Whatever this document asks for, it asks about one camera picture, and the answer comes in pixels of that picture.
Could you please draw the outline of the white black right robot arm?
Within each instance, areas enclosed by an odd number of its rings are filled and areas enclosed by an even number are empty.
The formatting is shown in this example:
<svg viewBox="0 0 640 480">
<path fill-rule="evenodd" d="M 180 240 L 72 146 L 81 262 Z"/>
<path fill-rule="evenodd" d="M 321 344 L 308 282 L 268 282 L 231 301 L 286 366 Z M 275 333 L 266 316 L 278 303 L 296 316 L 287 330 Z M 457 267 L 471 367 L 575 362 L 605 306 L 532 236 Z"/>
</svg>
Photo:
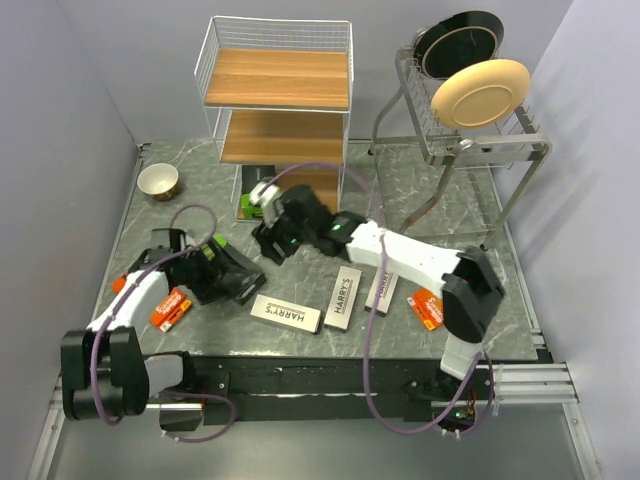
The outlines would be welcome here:
<svg viewBox="0 0 640 480">
<path fill-rule="evenodd" d="M 263 214 L 252 235 L 262 255 L 276 264 L 309 244 L 329 257 L 381 267 L 440 298 L 448 336 L 437 375 L 439 390 L 449 398 L 460 398 L 472 387 L 469 369 L 505 296 L 481 248 L 437 247 L 350 211 L 333 213 L 305 184 L 282 192 L 261 182 L 251 191 L 249 202 Z"/>
</svg>

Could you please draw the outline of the white wire wooden shelf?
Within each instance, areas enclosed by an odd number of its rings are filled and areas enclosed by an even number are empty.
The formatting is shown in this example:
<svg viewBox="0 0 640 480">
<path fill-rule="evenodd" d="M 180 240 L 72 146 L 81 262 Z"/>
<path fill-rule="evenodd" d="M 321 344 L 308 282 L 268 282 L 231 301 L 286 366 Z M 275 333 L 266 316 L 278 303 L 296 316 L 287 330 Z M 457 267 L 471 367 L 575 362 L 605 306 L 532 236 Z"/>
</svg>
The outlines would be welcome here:
<svg viewBox="0 0 640 480">
<path fill-rule="evenodd" d="M 298 169 L 281 190 L 308 184 L 338 209 L 354 80 L 349 21 L 213 16 L 194 78 L 218 158 L 236 168 L 237 219 L 257 220 L 250 191 L 290 166 Z"/>
</svg>

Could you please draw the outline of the Gillette Labs razor box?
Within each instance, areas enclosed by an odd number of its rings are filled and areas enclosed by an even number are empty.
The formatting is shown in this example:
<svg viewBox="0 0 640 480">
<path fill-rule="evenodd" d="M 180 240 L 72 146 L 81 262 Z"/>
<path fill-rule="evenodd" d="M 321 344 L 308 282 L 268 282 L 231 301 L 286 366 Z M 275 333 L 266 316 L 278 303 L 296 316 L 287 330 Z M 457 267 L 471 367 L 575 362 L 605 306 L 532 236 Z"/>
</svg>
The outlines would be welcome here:
<svg viewBox="0 0 640 480">
<path fill-rule="evenodd" d="M 188 266 L 186 287 L 202 305 L 218 300 L 244 305 L 266 283 L 263 270 L 219 235 L 189 257 Z"/>
<path fill-rule="evenodd" d="M 259 185 L 271 180 L 276 174 L 274 165 L 242 165 L 241 166 L 241 191 L 238 209 L 240 220 L 261 220 L 263 210 L 254 202 L 255 189 Z"/>
</svg>

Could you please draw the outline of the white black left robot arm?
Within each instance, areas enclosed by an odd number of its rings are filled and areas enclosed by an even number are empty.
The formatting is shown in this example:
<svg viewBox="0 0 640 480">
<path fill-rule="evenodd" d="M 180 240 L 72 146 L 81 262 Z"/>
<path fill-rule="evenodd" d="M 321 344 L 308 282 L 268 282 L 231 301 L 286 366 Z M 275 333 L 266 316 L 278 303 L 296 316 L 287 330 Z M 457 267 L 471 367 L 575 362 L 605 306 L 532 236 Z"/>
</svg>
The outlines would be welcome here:
<svg viewBox="0 0 640 480">
<path fill-rule="evenodd" d="M 145 355 L 139 333 L 176 287 L 190 290 L 201 305 L 243 305 L 265 282 L 263 270 L 219 236 L 196 245 L 181 229 L 153 230 L 112 303 L 61 341 L 65 416 L 116 422 L 143 413 L 149 398 L 163 391 L 179 402 L 191 399 L 201 385 L 191 355 Z"/>
</svg>

